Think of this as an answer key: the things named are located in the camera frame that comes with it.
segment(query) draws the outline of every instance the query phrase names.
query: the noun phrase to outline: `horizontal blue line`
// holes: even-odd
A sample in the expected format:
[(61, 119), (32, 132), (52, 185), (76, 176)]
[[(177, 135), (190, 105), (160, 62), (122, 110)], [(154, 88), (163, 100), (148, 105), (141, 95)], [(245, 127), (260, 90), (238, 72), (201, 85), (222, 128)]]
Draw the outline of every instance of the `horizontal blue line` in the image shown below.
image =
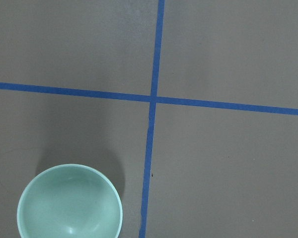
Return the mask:
[(150, 102), (150, 96), (146, 96), (146, 95), (111, 93), (111, 92), (101, 92), (101, 91), (92, 91), (92, 90), (57, 88), (57, 87), (46, 87), (46, 86), (14, 84), (14, 83), (0, 83), (0, 89), (35, 92), (35, 93), (50, 93), (50, 94), (61, 94), (61, 95), (71, 95), (71, 96), (82, 96), (82, 97), (91, 97), (91, 98), (106, 98), (106, 99), (118, 99), (118, 100), (127, 100), (127, 101)]
[(221, 109), (231, 109), (231, 110), (240, 110), (240, 111), (277, 113), (277, 114), (287, 114), (287, 115), (297, 115), (298, 116), (298, 109), (293, 109), (293, 108), (279, 108), (279, 107), (258, 106), (258, 105), (238, 104), (238, 103), (225, 103), (225, 102), (213, 102), (213, 101), (182, 99), (182, 98), (169, 98), (169, 97), (157, 97), (156, 102), (163, 103), (163, 104), (174, 104), (174, 105), (206, 107), (206, 108), (221, 108)]

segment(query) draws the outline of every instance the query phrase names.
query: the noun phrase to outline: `gray floor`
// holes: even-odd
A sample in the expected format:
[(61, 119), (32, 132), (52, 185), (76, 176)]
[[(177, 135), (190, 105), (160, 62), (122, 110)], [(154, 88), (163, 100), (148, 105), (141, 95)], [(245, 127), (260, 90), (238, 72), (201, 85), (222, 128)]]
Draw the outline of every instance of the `gray floor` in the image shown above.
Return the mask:
[[(157, 1), (0, 1), (0, 82), (150, 94)], [(298, 108), (298, 1), (165, 3), (159, 96)], [(0, 238), (57, 164), (105, 173), (136, 238), (149, 103), (0, 90)], [(148, 238), (298, 238), (298, 116), (158, 104)]]

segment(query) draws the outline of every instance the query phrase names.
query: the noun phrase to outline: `blue tape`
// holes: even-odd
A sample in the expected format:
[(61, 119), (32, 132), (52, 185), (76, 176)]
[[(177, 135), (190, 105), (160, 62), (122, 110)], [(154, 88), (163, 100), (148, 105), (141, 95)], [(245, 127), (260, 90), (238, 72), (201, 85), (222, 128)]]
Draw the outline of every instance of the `blue tape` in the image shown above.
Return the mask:
[(100, 92), (100, 91), (92, 91), (92, 90), (57, 88), (57, 87), (24, 85), (24, 84), (14, 84), (14, 83), (0, 83), (0, 89), (35, 92), (35, 93), (61, 94), (61, 95), (71, 95), (71, 96), (81, 96), (81, 97), (91, 97), (91, 98), (107, 98), (107, 99), (118, 99), (118, 100), (128, 100), (128, 101), (138, 101), (138, 102), (150, 102), (150, 96), (146, 96), (146, 95), (111, 93), (111, 92)]
[(163, 104), (185, 105), (185, 106), (206, 107), (206, 108), (221, 108), (221, 109), (262, 112), (262, 113), (277, 113), (277, 114), (287, 114), (287, 115), (298, 116), (298, 109), (293, 109), (293, 108), (279, 108), (279, 107), (258, 106), (258, 105), (249, 105), (249, 104), (213, 102), (213, 101), (168, 98), (168, 97), (157, 97), (156, 102), (163, 103)]
[(148, 211), (148, 199), (149, 199), (151, 157), (152, 157), (152, 146), (153, 146), (156, 98), (157, 98), (157, 92), (158, 92), (160, 53), (161, 53), (161, 41), (162, 41), (162, 29), (163, 29), (163, 14), (164, 14), (164, 0), (159, 0), (158, 12), (157, 12), (157, 23), (156, 23), (156, 29), (155, 29), (150, 107), (149, 107), (149, 125), (148, 125), (148, 132), (147, 132), (143, 196), (142, 196), (142, 204), (141, 204), (141, 226), (139, 229), (139, 238), (146, 237), (146, 228), (147, 228), (147, 211)]

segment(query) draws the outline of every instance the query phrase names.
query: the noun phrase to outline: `vertical blue line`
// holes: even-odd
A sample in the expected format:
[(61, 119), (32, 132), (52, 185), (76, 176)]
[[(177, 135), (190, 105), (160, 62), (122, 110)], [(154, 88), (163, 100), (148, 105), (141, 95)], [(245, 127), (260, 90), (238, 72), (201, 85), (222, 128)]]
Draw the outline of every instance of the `vertical blue line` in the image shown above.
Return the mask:
[(159, 0), (158, 12), (157, 12), (157, 23), (156, 23), (156, 29), (155, 29), (155, 43), (154, 43), (150, 106), (149, 106), (149, 125), (148, 125), (148, 131), (147, 131), (147, 145), (146, 145), (144, 181), (143, 181), (143, 196), (142, 196), (142, 204), (141, 204), (141, 226), (140, 226), (140, 230), (139, 230), (139, 238), (146, 237), (151, 156), (152, 156), (152, 146), (153, 146), (156, 98), (157, 98), (157, 92), (158, 92), (160, 52), (161, 52), (162, 27), (163, 27), (163, 13), (164, 13), (164, 0)]

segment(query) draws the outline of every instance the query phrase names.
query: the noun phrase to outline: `light green plastic bowl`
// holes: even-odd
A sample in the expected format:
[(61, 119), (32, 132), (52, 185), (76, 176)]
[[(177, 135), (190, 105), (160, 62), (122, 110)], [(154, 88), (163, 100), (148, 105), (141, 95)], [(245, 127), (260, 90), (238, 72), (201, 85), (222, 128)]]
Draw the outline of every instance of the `light green plastic bowl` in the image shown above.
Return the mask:
[(22, 238), (117, 238), (122, 221), (114, 185), (101, 172), (76, 164), (36, 176), (17, 209)]

